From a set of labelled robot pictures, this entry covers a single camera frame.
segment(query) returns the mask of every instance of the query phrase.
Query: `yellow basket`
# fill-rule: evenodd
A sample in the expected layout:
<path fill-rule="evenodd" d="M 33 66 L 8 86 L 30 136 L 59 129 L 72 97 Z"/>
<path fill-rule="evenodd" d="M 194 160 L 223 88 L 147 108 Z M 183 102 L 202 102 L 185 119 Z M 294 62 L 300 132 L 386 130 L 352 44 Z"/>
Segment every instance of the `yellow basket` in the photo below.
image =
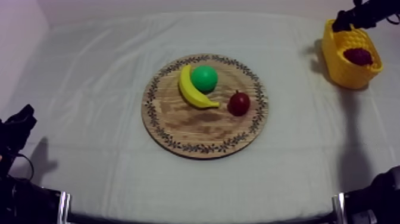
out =
<path fill-rule="evenodd" d="M 349 89 L 362 88 L 382 71 L 383 65 L 379 54 L 366 32 L 352 27 L 351 31 L 334 33 L 332 31 L 334 21 L 327 20 L 324 38 L 322 39 L 322 51 L 324 52 L 329 75 L 340 86 Z M 343 53 L 351 48 L 364 48 L 369 51 L 373 64 L 358 66 L 351 63 L 343 56 Z"/>

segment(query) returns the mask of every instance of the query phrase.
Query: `red apple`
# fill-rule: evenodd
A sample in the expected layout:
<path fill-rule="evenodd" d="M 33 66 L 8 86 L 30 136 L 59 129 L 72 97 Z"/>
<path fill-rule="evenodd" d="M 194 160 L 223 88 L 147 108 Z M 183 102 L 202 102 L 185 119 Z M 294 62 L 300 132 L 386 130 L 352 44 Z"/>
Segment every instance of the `red apple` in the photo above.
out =
<path fill-rule="evenodd" d="M 234 116 L 243 116 L 250 108 L 250 97 L 244 92 L 236 91 L 230 97 L 228 111 Z"/>

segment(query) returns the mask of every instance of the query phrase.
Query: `banana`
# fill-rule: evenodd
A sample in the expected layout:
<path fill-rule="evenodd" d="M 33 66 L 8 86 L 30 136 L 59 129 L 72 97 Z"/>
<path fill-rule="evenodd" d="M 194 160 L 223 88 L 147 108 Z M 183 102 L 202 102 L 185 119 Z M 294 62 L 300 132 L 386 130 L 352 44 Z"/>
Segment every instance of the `banana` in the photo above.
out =
<path fill-rule="evenodd" d="M 192 81 L 190 80 L 191 68 L 192 66 L 188 64 L 184 66 L 180 72 L 179 89 L 183 97 L 193 106 L 198 108 L 219 107 L 219 102 L 210 101 L 206 95 L 198 91 L 193 85 Z"/>

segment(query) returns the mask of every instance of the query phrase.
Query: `wooden plate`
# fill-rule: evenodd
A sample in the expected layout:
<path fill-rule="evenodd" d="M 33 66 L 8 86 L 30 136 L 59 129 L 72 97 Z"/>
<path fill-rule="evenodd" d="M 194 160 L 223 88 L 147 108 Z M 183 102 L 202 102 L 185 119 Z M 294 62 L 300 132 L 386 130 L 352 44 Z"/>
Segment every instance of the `wooden plate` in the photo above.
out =
<path fill-rule="evenodd" d="M 208 94 L 219 108 L 199 110 L 180 94 L 178 78 L 183 66 L 208 65 L 216 69 L 218 84 Z M 242 117 L 227 111 L 238 90 L 249 95 L 251 105 Z M 149 82 L 142 100 L 142 118 L 150 135 L 165 149 L 197 159 L 220 158 L 250 144 L 265 125 L 268 98 L 256 74 L 235 59 L 215 54 L 179 58 L 164 66 Z"/>

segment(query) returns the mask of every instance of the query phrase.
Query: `red fruit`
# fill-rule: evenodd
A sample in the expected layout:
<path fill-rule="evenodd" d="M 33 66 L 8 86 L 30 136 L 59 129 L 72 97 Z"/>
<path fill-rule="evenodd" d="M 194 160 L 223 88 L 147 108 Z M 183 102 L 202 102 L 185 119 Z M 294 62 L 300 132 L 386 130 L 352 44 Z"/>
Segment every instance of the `red fruit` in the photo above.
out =
<path fill-rule="evenodd" d="M 366 66 L 367 64 L 373 63 L 371 54 L 362 48 L 348 49 L 343 53 L 343 55 L 347 60 L 359 66 Z"/>
<path fill-rule="evenodd" d="M 250 108 L 250 97 L 243 93 L 236 91 L 230 97 L 228 103 L 228 111 L 234 116 L 243 116 Z"/>

